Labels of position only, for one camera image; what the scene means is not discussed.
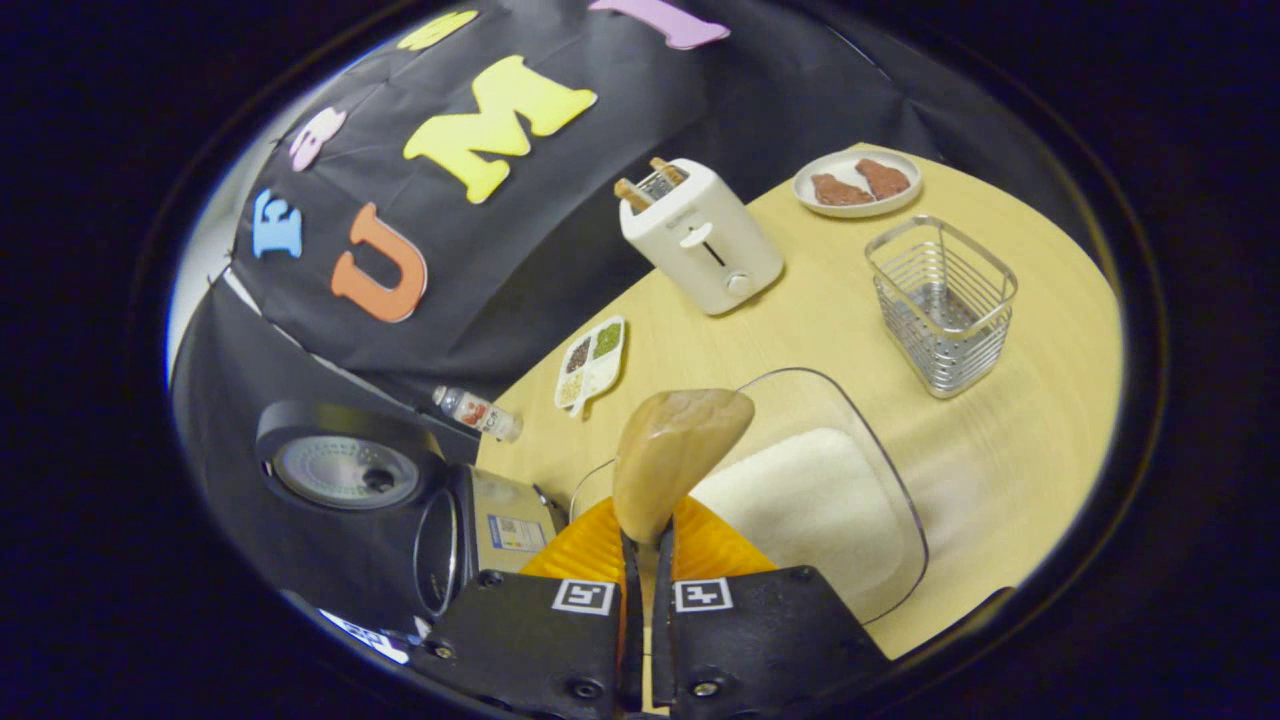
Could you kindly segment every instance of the spice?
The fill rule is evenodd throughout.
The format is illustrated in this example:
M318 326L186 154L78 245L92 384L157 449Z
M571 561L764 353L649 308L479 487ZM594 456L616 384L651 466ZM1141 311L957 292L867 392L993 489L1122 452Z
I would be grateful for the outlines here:
M573 370L581 368L584 363L586 363L586 348L590 345L591 345L591 338L586 338L582 341L582 345L579 345L576 348L573 348L573 355L570 356L568 365L564 366L566 373L572 373Z
M595 336L595 352L591 354L593 357L600 357L608 351L618 346L618 341L622 338L622 324L613 323L612 325L600 331L600 334Z
M559 404L568 405L577 400L577 393L582 389L582 373L576 375L570 375L564 378L564 384L561 386Z

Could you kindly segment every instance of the white plate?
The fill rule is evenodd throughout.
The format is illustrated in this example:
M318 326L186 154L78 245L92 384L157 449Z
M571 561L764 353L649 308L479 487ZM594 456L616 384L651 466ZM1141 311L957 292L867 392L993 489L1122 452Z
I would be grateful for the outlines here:
M822 173L831 173L842 183L860 187L867 192L870 192L872 188L867 184L867 178L858 172L856 167L858 161L863 159L876 160L886 168L901 170L911 186L893 197L886 197L884 200L877 200L863 205L826 205L823 202L818 202L818 197L813 191L812 178L813 176ZM840 152L832 152L831 155L823 155L801 168L800 172L796 173L795 179L791 181L791 191L796 193L796 199L800 200L805 208L809 208L814 213L829 215L832 218L869 218L872 215L892 213L893 210L905 206L920 195L920 187L923 184L924 178L920 177L920 168L916 168L915 163L899 155L897 152L888 152L884 150L842 150Z

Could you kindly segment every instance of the small plastic bottle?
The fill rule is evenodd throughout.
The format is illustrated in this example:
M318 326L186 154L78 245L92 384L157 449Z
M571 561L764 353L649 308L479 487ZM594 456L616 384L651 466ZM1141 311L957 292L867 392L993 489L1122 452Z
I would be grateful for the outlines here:
M481 433L489 433L500 442L515 442L520 437L522 427L520 418L460 387L439 386L431 393L431 400L449 418Z

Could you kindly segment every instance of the meat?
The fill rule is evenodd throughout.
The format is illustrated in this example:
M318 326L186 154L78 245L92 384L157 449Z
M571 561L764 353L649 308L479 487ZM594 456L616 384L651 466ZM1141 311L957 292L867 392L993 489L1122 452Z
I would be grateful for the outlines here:
M822 173L813 176L813 193L823 205L865 205L876 199L867 191L836 179L836 176Z
M855 167L867 178L867 184L872 187L872 195L876 196L876 200L893 197L911 187L911 182L906 179L902 170L886 168L869 158L859 160Z

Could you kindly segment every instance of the wooden table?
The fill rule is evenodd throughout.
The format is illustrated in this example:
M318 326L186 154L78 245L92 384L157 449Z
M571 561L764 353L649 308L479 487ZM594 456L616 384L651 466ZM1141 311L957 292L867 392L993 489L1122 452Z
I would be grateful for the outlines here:
M524 416L524 434L509 445L485 437L476 464L567 502L577 482L613 456L627 416L649 395L814 368L861 410L928 537L920 585L868 626L886 655L901 656L996 589L1020 583L1062 537L1107 454L1120 400L1119 306L1088 256L1042 215L978 179L913 159L923 192L887 217L817 215L796 201L790 178L753 201L750 213L787 266L771 290L724 316L704 315L666 275L649 273L582 327L614 314L627 319L613 389L590 401L585 419L553 406L573 333L498 398ZM995 370L951 400L932 397L893 346L863 255L873 237L922 213L986 245L1021 284ZM609 227L599 242L625 241Z

